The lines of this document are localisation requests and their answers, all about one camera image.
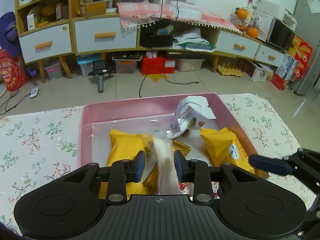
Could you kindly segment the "pink snack box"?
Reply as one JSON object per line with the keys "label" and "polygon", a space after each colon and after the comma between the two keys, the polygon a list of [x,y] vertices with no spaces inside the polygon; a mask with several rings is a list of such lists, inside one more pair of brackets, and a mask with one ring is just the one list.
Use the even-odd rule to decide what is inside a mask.
{"label": "pink snack box", "polygon": [[[107,164],[107,161],[114,144],[110,139],[112,130],[119,131],[120,135],[126,138],[132,137],[133,139],[130,140],[133,143],[137,142],[138,145],[141,145],[140,142],[143,140],[140,135],[165,139],[167,131],[170,131],[171,128],[171,117],[175,108],[187,96],[191,95],[118,100],[84,106],[79,135],[79,165],[84,166],[94,162],[100,167],[111,166],[114,161],[112,160],[111,164]],[[220,130],[227,127],[235,133],[248,157],[258,154],[240,123],[218,95],[206,93],[195,96],[206,98],[208,106],[216,116],[216,119],[205,123],[204,128]],[[183,147],[187,149],[187,146],[190,148],[190,150],[181,150],[187,158],[199,159],[207,162],[209,166],[214,166],[205,150],[199,130],[191,130],[175,140],[177,141],[175,145],[179,149]],[[156,156],[152,153],[148,157],[151,151],[149,146],[144,146],[144,149],[146,153],[145,174],[141,182],[126,185],[128,199],[131,194],[158,194]]]}

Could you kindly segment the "pink checked cloth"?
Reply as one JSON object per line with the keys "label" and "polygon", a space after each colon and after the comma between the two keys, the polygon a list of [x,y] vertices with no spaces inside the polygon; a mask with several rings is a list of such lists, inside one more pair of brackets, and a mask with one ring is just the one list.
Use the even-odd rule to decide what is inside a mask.
{"label": "pink checked cloth", "polygon": [[159,20],[170,20],[241,33],[229,20],[212,12],[171,4],[118,2],[117,6],[121,25],[125,29],[147,27]]}

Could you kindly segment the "white microwave oven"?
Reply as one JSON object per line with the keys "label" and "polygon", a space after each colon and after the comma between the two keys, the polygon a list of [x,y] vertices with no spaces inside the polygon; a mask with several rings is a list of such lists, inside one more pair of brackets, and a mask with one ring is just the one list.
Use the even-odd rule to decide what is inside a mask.
{"label": "white microwave oven", "polygon": [[278,49],[288,51],[295,37],[298,24],[296,18],[281,5],[267,0],[257,1],[257,11],[272,17],[266,42]]}

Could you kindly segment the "yellow snack bag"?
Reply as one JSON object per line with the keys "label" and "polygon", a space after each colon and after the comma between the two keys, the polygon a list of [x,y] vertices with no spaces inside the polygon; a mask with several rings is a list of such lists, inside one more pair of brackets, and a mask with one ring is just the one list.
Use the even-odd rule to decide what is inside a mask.
{"label": "yellow snack bag", "polygon": [[[147,134],[127,134],[116,129],[110,131],[111,152],[106,166],[111,166],[115,161],[133,160],[139,151],[148,153],[151,150],[152,136]],[[99,198],[105,198],[108,183],[102,183]],[[127,198],[132,194],[147,194],[142,182],[126,184]]]}
{"label": "yellow snack bag", "polygon": [[254,168],[248,162],[248,155],[242,147],[239,139],[229,128],[219,131],[202,128],[200,136],[214,166],[222,163],[231,163],[244,170],[255,174]]}

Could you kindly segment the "yellow snack bag right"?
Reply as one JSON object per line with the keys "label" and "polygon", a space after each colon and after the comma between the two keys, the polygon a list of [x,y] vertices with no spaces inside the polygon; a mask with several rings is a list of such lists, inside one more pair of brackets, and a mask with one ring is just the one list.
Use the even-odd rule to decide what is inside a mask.
{"label": "yellow snack bag right", "polygon": [[202,128],[200,136],[214,166],[222,163],[231,163],[244,170],[255,174],[254,168],[248,162],[248,155],[242,147],[239,139],[229,128],[219,131]]}

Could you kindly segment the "white crumpled snack packet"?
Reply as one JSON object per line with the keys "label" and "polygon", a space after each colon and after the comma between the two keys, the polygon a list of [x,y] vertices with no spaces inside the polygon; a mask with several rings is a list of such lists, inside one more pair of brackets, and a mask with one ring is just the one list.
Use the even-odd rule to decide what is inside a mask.
{"label": "white crumpled snack packet", "polygon": [[209,120],[216,119],[204,96],[187,96],[179,102],[171,118],[167,139],[175,139],[186,130],[199,130]]}

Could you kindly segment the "red packet in box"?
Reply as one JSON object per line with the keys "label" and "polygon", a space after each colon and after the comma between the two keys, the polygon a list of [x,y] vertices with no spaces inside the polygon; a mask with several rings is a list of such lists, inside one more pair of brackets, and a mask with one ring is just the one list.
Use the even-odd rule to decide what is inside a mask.
{"label": "red packet in box", "polygon": [[[200,185],[199,183],[182,183],[179,182],[179,187],[181,194],[186,194],[190,197],[191,200],[193,200],[194,196],[194,185],[196,185],[196,193],[204,193],[207,186]],[[211,188],[212,188],[212,198],[213,199],[220,199],[219,194],[219,183],[217,181],[211,182]]]}

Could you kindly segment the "clear white bread packet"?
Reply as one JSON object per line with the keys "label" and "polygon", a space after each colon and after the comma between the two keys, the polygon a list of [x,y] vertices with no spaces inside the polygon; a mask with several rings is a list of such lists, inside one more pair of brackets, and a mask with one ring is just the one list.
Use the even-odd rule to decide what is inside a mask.
{"label": "clear white bread packet", "polygon": [[172,141],[158,137],[153,137],[152,140],[152,152],[156,156],[156,164],[143,183],[147,194],[181,194]]}

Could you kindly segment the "red gift bag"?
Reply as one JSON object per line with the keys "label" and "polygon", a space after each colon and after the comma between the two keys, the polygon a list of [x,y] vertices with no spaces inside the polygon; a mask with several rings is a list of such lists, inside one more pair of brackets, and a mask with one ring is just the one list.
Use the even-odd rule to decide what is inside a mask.
{"label": "red gift bag", "polygon": [[1,77],[9,92],[20,89],[29,80],[22,55],[11,56],[5,49],[1,49],[0,68]]}

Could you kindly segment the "wooden cabinet with drawers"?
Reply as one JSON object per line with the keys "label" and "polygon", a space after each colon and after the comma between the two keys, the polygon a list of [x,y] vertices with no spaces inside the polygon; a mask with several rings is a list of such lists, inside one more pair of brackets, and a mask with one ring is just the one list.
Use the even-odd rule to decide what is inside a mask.
{"label": "wooden cabinet with drawers", "polygon": [[27,14],[35,6],[56,3],[59,0],[34,0],[21,4],[15,1],[18,37],[25,63],[43,64],[57,58],[61,62],[67,55],[87,55],[112,51],[169,50],[153,42],[142,44],[142,32],[156,25],[160,18],[176,24],[178,30],[198,27],[215,46],[213,57],[242,57],[271,66],[280,66],[284,53],[241,33],[228,20],[211,12],[187,7],[151,3],[120,3],[118,12],[90,17],[78,15],[78,0],[67,0],[68,17],[50,22],[32,30],[27,28]]}

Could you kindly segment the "red storage box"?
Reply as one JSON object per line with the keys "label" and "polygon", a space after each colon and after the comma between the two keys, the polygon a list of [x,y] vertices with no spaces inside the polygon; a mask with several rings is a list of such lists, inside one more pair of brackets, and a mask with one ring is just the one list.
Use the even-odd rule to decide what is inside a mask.
{"label": "red storage box", "polygon": [[172,74],[175,71],[176,61],[162,56],[147,57],[143,55],[140,63],[140,72],[143,75]]}

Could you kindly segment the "purple plush toy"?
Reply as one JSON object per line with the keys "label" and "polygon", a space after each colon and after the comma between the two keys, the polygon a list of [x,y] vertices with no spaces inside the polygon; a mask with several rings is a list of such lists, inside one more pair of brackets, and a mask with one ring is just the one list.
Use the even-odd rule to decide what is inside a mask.
{"label": "purple plush toy", "polygon": [[1,16],[1,48],[5,49],[11,56],[22,55],[18,32],[16,28],[16,18],[13,11]]}

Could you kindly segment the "floral tablecloth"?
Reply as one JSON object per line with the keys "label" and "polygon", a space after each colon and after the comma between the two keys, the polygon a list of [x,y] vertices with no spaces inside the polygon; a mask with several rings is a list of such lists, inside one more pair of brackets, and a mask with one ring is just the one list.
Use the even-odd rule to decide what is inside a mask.
{"label": "floral tablecloth", "polygon": [[[234,114],[260,155],[281,158],[299,142],[271,104],[253,94],[226,94]],[[1,222],[17,230],[13,210],[32,189],[80,164],[80,122],[84,107],[1,118]]]}

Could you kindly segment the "yellow snack bag left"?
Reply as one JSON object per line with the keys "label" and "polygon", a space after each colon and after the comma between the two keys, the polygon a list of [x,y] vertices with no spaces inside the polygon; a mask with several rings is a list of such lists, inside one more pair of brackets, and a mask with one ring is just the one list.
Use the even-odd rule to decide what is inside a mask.
{"label": "yellow snack bag left", "polygon": [[[110,131],[111,152],[106,166],[111,166],[115,161],[133,160],[139,151],[148,153],[151,150],[152,136],[147,134],[127,134],[116,129]],[[102,183],[99,198],[105,198],[108,183]],[[147,194],[142,182],[126,184],[127,198],[132,194]]]}

